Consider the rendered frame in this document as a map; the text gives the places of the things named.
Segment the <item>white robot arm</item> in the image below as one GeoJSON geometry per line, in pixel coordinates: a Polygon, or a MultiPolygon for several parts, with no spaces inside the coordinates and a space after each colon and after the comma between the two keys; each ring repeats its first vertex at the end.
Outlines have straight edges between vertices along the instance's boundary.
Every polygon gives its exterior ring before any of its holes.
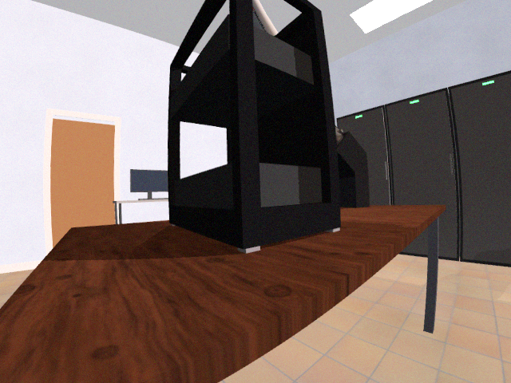
{"type": "MultiPolygon", "coordinates": [[[[275,36],[278,32],[271,23],[259,0],[252,0],[253,3],[253,26],[275,36]]],[[[343,139],[343,130],[335,126],[337,145],[343,139]]]]}

